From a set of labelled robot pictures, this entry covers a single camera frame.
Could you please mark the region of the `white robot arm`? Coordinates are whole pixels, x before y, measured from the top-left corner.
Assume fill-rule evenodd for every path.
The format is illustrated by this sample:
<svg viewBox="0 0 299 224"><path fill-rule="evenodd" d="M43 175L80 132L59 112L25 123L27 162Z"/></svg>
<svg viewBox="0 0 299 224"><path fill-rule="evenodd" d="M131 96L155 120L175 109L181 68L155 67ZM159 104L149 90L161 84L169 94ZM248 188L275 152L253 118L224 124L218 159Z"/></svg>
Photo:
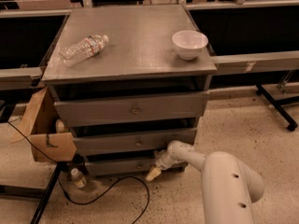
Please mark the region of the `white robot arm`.
<svg viewBox="0 0 299 224"><path fill-rule="evenodd" d="M201 173L206 224L256 224L252 204L264 194L262 177L236 156L222 151L208 155L193 145L175 140L155 152L155 163L146 177L152 181L162 171L187 162Z"/></svg>

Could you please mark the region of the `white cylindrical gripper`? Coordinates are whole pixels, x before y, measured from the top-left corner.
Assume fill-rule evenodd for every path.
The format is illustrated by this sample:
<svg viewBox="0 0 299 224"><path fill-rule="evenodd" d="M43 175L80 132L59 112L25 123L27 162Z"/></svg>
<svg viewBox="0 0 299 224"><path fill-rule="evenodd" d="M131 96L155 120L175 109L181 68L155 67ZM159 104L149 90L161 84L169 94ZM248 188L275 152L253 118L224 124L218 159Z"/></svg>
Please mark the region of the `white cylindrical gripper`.
<svg viewBox="0 0 299 224"><path fill-rule="evenodd" d="M175 160L170 156L167 150L155 151L155 165L146 176L148 182L155 179L162 171L171 168L175 164Z"/></svg>

